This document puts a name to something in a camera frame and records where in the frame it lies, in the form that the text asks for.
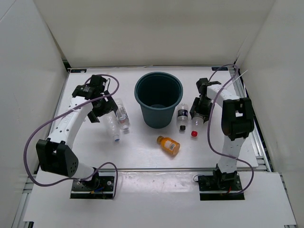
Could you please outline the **clear bottle red label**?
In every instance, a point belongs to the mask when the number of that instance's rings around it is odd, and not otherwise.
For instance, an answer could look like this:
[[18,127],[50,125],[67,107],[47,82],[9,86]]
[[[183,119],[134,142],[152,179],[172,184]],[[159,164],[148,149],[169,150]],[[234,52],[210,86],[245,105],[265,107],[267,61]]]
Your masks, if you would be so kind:
[[123,131],[128,131],[130,122],[129,122],[129,117],[127,115],[126,109],[123,105],[123,102],[120,98],[117,98],[117,99],[115,99],[115,103],[118,107],[118,109],[115,113],[117,120],[118,120],[118,124]]

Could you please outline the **clear bottle white cap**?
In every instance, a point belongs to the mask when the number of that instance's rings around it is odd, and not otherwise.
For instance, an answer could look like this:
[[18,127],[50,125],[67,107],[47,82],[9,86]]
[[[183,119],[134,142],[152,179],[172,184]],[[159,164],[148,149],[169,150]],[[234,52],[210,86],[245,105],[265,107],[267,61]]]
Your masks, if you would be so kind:
[[112,114],[107,114],[105,117],[105,126],[107,133],[109,134],[112,141],[119,142],[120,141],[120,130],[116,124],[116,118]]

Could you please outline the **clear bottle red cap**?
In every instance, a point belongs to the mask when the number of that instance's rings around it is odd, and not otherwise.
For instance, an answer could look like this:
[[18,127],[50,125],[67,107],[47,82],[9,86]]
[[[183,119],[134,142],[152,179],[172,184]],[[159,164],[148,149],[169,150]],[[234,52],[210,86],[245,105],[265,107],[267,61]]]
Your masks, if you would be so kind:
[[195,115],[191,121],[191,136],[197,138],[202,130],[204,119],[202,115]]

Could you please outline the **clear bottle black cap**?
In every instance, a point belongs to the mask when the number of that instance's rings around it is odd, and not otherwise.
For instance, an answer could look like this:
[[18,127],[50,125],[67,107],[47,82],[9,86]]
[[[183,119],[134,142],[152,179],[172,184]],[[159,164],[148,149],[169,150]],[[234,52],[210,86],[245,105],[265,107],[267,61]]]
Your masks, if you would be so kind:
[[180,132],[184,132],[189,122],[189,107],[185,103],[180,103],[177,107],[177,126]]

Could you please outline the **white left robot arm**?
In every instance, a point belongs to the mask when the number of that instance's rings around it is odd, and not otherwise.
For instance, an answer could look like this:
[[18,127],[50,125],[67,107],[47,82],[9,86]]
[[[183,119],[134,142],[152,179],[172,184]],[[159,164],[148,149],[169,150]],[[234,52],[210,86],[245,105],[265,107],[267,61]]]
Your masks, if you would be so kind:
[[91,123],[98,123],[99,117],[117,110],[112,97],[103,98],[82,107],[80,104],[91,101],[97,97],[109,95],[105,90],[107,80],[78,85],[72,93],[69,114],[60,118],[55,130],[45,140],[36,144],[41,169],[46,172],[66,176],[69,178],[83,179],[83,184],[89,190],[98,188],[100,179],[93,174],[95,169],[79,162],[72,152],[76,135],[86,118]]

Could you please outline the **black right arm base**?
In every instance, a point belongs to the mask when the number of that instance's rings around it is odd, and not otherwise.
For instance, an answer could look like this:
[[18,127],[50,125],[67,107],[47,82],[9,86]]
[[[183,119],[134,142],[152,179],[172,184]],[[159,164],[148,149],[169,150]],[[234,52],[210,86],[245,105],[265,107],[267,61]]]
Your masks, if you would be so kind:
[[215,175],[196,175],[193,180],[199,185],[200,201],[245,200],[240,177],[220,183]]

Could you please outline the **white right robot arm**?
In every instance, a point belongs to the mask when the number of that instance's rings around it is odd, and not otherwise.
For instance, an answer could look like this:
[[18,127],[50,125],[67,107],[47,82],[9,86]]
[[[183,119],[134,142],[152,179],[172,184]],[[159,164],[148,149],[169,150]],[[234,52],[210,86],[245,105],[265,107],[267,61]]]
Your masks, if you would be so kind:
[[[207,140],[210,149],[221,158],[213,172],[213,184],[219,190],[226,189],[237,176],[237,161],[242,144],[254,129],[253,108],[250,98],[233,95],[218,81],[201,78],[196,82],[199,97],[190,109],[193,127],[208,123]],[[224,134],[222,152],[211,145],[210,125],[215,105],[222,108],[221,129]]]

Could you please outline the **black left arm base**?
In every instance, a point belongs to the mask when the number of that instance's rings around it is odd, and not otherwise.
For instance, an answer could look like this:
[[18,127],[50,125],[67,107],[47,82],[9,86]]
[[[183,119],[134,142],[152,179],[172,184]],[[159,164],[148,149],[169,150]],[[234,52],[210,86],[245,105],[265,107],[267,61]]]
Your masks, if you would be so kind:
[[94,175],[90,181],[74,180],[71,187],[70,198],[82,200],[109,200],[114,196],[115,176]]

